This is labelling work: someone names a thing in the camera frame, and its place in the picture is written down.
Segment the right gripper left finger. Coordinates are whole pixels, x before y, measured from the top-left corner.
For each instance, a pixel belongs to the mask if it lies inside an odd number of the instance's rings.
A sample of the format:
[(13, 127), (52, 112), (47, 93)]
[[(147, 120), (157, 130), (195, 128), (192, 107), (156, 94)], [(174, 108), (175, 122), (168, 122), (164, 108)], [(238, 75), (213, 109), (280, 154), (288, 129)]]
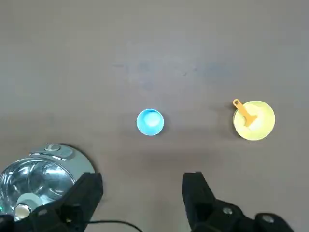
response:
[(59, 200), (39, 206), (29, 216), (14, 221), (1, 215), (2, 232), (83, 232), (103, 196), (100, 173), (84, 173)]

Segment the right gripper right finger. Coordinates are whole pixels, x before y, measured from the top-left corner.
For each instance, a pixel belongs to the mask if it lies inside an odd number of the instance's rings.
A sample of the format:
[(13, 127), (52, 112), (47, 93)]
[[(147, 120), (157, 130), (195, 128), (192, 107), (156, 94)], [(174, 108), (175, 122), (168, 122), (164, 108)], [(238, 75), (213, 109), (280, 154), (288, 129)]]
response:
[(231, 203), (218, 200), (201, 172), (184, 173), (182, 198), (192, 232), (292, 232), (290, 225), (273, 213), (251, 219)]

